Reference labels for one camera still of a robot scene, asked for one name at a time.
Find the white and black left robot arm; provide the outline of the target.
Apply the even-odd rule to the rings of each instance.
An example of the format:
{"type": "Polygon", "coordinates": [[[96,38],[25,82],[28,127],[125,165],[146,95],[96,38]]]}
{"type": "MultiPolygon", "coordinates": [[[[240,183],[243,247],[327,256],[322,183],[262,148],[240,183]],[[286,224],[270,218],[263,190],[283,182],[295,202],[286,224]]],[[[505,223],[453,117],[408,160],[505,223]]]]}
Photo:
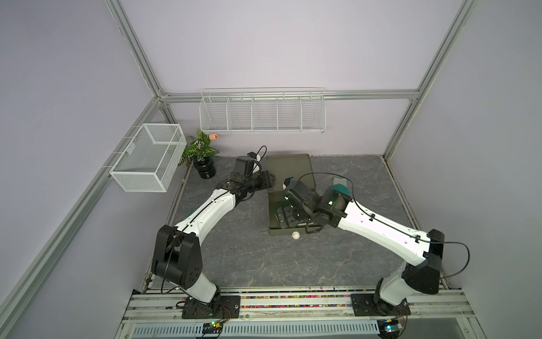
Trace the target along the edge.
{"type": "Polygon", "coordinates": [[[216,224],[252,194],[274,187],[276,176],[249,155],[236,159],[230,177],[209,198],[174,226],[162,226],[155,240],[152,274],[180,287],[204,305],[217,302],[219,288],[202,273],[201,245],[216,224]]]}

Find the green yellow sponge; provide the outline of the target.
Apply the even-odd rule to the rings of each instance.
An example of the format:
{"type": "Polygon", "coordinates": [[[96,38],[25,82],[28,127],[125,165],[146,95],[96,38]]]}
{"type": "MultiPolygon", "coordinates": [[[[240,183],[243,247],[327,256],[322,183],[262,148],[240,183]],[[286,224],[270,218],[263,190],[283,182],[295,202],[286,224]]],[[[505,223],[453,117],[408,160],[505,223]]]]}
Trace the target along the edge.
{"type": "Polygon", "coordinates": [[[294,228],[299,224],[296,211],[290,205],[279,207],[275,211],[275,216],[280,229],[294,228]]]}

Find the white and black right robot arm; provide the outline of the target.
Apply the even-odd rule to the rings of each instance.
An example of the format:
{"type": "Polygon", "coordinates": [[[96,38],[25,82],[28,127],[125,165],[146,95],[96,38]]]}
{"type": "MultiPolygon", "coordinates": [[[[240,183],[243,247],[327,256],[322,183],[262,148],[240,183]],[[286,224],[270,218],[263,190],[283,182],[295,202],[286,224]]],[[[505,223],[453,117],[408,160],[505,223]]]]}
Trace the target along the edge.
{"type": "Polygon", "coordinates": [[[439,291],[444,235],[422,232],[396,223],[362,206],[345,178],[334,179],[324,194],[294,178],[285,179],[283,196],[292,217],[306,229],[335,227],[371,240],[402,258],[402,264],[378,281],[370,302],[379,315],[391,315],[406,299],[439,291]]]}

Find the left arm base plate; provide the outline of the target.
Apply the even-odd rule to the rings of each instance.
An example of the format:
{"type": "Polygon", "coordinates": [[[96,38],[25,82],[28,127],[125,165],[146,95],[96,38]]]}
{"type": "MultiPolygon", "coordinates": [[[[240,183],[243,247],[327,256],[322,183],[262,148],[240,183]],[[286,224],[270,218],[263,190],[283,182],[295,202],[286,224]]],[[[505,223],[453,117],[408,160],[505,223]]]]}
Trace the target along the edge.
{"type": "Polygon", "coordinates": [[[180,305],[182,319],[238,319],[241,298],[238,295],[219,295],[210,303],[203,303],[188,297],[180,305]]]}

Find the olive three-drawer storage box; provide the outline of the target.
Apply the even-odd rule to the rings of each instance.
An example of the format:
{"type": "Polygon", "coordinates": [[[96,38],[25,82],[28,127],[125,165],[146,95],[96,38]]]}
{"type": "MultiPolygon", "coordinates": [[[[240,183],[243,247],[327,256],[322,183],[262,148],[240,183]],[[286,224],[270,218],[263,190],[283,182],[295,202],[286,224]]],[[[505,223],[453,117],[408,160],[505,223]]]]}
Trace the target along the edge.
{"type": "Polygon", "coordinates": [[[316,181],[311,172],[311,158],[309,154],[268,155],[265,158],[265,168],[275,176],[274,185],[268,189],[268,193],[281,192],[284,188],[285,179],[299,179],[309,188],[316,188],[316,181]]]}

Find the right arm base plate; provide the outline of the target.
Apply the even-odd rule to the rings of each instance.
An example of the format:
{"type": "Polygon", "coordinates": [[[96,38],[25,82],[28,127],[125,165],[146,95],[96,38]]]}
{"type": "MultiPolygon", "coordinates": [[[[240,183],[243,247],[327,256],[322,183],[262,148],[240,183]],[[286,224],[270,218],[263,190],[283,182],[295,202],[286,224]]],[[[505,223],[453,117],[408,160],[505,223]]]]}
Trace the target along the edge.
{"type": "Polygon", "coordinates": [[[411,310],[404,299],[398,305],[391,305],[375,294],[352,294],[350,296],[354,316],[410,316],[411,310]]]}

